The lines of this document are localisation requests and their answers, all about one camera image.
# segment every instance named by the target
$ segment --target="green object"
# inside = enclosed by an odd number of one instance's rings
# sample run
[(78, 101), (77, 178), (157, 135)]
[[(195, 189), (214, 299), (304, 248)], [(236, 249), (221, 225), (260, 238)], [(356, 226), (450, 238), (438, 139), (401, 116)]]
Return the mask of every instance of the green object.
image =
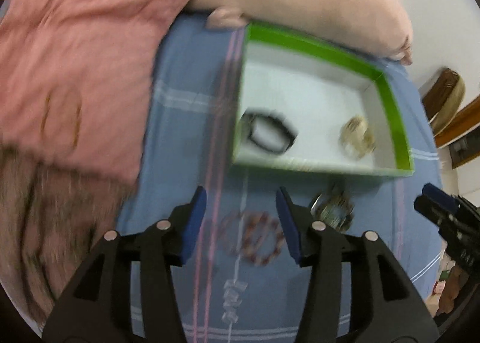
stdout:
[[(390, 131), (391, 145), (394, 151), (394, 166), (389, 168), (373, 168), (373, 170), (362, 171), (345, 171), (347, 173), (359, 173), (363, 175), (386, 175), (386, 176), (409, 176), (414, 172), (413, 160), (410, 157), (409, 143), (405, 131), (400, 112), (398, 110), (397, 103), (387, 83), (385, 75), (382, 71), (378, 70), (374, 66), (370, 65), (366, 61), (359, 57), (344, 51), (338, 47), (334, 47), (327, 44), (324, 41), (316, 40), (312, 37), (293, 32), (287, 29), (281, 29), (274, 26), (251, 23), (247, 29), (244, 39), (244, 49), (250, 44), (259, 43), (262, 45), (270, 46), (272, 48), (283, 48), (292, 54), (300, 54), (304, 56), (314, 57), (321, 61), (336, 65), (342, 69), (353, 72), (356, 75), (360, 75), (368, 80), (371, 80), (372, 84), (375, 84), (378, 97), (382, 103), (382, 108), (385, 114), (385, 118), (388, 123), (388, 129)], [(244, 66), (241, 79), (240, 99), (242, 99), (242, 92), (245, 89), (245, 54), (244, 54)], [(244, 109), (241, 105), (238, 107), (237, 121), (241, 118)], [(239, 122), (236, 124), (234, 134), (233, 145), (233, 161), (244, 165), (253, 166), (265, 166), (271, 168), (298, 170), (298, 171), (312, 171), (312, 172), (344, 172), (335, 168), (326, 168), (325, 171), (322, 168), (322, 164), (315, 164), (314, 160), (296, 160), (295, 158), (268, 158), (265, 156), (263, 161), (252, 160), (248, 163), (247, 160), (239, 160), (239, 151), (242, 146), (242, 128)]]

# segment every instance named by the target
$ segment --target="brown blanket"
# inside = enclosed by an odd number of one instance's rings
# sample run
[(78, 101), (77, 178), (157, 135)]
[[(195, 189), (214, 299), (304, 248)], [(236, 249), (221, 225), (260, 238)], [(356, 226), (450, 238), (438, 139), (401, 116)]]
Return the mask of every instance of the brown blanket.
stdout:
[(0, 280), (44, 324), (92, 246), (115, 227), (131, 187), (0, 149)]

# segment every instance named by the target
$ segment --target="pink fabric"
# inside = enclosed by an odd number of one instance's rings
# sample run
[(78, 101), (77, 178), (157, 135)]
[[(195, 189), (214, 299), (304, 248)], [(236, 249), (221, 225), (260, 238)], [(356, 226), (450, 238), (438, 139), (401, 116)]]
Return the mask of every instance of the pink fabric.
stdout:
[(0, 141), (135, 182), (162, 37), (188, 0), (11, 0), (0, 23)]

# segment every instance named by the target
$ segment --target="blue bed sheet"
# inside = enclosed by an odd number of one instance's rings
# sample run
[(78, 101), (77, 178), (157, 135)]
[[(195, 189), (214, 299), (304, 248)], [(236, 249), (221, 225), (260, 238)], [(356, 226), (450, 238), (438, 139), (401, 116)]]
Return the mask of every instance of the blue bed sheet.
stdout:
[[(173, 279), (189, 341), (294, 341), (310, 277), (286, 245), (266, 266), (227, 252), (244, 222), (233, 220), (227, 236), (219, 225), (239, 212), (277, 216), (275, 190), (285, 186), (295, 203), (307, 205), (320, 190), (340, 182), (355, 205), (349, 233), (375, 230), (388, 244), (419, 293), (435, 281), (441, 242), (436, 228), (413, 209), (422, 186), (440, 185), (438, 156), (420, 97), (399, 63), (365, 57), (382, 69), (398, 101), (415, 158), (408, 178), (333, 178), (229, 166), (231, 130), (243, 31), (205, 29), (204, 15), (181, 15), (162, 42), (154, 68), (153, 100), (138, 194), (124, 205), (117, 229), (144, 230), (188, 201), (197, 185), (208, 206), (197, 249)], [(349, 326), (349, 272), (344, 271), (339, 333)], [(132, 273), (134, 332), (142, 334), (138, 266)]]

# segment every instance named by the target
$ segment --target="pink object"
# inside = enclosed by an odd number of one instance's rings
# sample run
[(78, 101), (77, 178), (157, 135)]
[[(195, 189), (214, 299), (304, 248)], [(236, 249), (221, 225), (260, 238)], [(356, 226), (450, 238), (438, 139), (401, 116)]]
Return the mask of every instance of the pink object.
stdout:
[(188, 0), (11, 0), (0, 141), (134, 183), (158, 44)]

